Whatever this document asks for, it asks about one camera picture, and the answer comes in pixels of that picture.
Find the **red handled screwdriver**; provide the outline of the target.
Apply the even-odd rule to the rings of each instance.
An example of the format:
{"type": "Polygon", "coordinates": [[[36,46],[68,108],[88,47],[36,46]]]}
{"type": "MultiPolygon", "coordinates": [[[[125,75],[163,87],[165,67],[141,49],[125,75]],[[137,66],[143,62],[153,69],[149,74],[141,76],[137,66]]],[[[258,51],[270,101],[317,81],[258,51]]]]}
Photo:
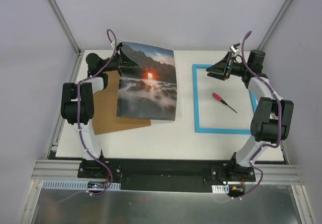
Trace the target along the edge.
{"type": "Polygon", "coordinates": [[[221,102],[223,105],[229,107],[233,112],[237,113],[230,105],[228,105],[218,94],[213,93],[212,97],[216,99],[218,102],[221,102]]]}

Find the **blue picture frame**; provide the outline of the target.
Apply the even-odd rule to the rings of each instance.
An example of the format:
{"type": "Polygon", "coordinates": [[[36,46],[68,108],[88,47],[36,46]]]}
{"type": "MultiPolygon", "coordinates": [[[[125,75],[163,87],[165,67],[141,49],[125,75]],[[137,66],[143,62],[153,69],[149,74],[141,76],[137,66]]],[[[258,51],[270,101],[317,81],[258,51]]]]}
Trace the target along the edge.
{"type": "Polygon", "coordinates": [[[209,64],[193,64],[193,99],[196,133],[250,135],[250,124],[257,108],[255,95],[239,77],[221,81],[207,76],[209,64]],[[218,94],[229,107],[212,97],[218,94]]]}

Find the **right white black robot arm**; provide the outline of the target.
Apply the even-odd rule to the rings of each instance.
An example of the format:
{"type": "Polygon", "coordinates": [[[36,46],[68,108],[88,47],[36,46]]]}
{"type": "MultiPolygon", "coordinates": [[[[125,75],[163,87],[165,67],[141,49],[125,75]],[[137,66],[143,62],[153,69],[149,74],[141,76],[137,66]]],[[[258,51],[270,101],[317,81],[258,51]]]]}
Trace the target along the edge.
{"type": "Polygon", "coordinates": [[[236,61],[228,52],[218,63],[207,68],[207,75],[218,80],[230,76],[240,77],[258,102],[251,120],[251,136],[244,146],[235,152],[228,164],[216,175],[220,181],[254,181],[256,159],[268,148],[278,148],[288,137],[294,104],[281,98],[271,87],[262,72],[265,52],[251,50],[247,60],[236,61]]]}

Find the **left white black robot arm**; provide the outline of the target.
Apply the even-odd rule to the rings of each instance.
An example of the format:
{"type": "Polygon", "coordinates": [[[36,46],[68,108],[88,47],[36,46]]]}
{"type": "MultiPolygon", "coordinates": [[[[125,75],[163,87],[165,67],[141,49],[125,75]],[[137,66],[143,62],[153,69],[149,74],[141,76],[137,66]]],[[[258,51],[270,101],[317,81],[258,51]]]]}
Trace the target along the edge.
{"type": "Polygon", "coordinates": [[[139,68],[138,63],[126,56],[122,47],[122,43],[115,46],[111,57],[106,59],[102,59],[96,53],[88,54],[87,77],[77,83],[65,83],[62,87],[61,116],[73,127],[83,149],[77,174],[79,178],[112,178],[111,170],[106,166],[103,151],[94,134],[94,93],[108,86],[107,72],[116,71],[120,74],[125,69],[139,68]]]}

